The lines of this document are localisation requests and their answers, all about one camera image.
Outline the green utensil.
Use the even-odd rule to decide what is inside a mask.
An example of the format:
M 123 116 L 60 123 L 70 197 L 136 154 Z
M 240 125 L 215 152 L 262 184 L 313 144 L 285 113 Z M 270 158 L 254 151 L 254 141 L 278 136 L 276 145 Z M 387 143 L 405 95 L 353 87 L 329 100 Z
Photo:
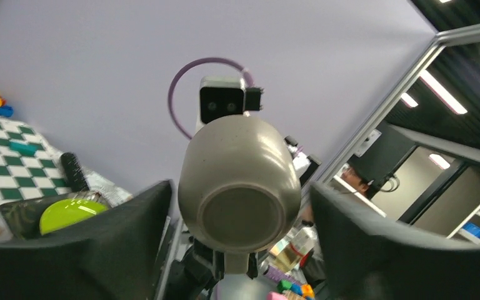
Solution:
M 109 209 L 109 206 L 85 199 L 63 199 L 50 205 L 39 220 L 39 232 L 45 235 L 86 219 Z

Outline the beige small cup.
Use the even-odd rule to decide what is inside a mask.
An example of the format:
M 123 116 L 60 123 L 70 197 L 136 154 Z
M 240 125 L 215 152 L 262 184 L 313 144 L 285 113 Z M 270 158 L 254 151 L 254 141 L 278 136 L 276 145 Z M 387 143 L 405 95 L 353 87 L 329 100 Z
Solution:
M 283 137 L 254 116 L 226 116 L 200 129 L 186 148 L 177 192 L 189 232 L 223 253 L 226 274 L 247 272 L 249 255 L 282 239 L 301 205 Z

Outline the black square plate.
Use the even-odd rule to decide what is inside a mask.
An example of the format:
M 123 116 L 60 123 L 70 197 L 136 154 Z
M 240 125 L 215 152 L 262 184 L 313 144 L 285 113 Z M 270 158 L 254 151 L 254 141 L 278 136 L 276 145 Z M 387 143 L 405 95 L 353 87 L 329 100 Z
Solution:
M 39 220 L 44 210 L 57 201 L 69 198 L 95 201 L 109 206 L 109 209 L 112 208 L 111 203 L 99 192 L 82 191 L 8 202 L 0 205 L 0 213 L 14 237 L 34 239 L 42 236 L 39 232 Z

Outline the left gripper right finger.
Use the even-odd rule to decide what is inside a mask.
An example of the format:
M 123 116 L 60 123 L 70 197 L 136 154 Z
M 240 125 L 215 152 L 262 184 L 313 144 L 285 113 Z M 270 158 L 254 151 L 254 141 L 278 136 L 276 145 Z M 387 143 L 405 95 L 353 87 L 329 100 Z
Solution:
M 480 299 L 480 245 L 380 216 L 309 188 L 329 299 Z

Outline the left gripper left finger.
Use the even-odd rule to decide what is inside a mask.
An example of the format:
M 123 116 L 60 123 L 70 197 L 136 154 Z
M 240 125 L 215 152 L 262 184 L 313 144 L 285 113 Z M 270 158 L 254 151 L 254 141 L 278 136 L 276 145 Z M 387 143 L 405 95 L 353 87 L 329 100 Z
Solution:
M 152 299 L 172 193 L 161 181 L 85 221 L 0 243 L 0 299 Z

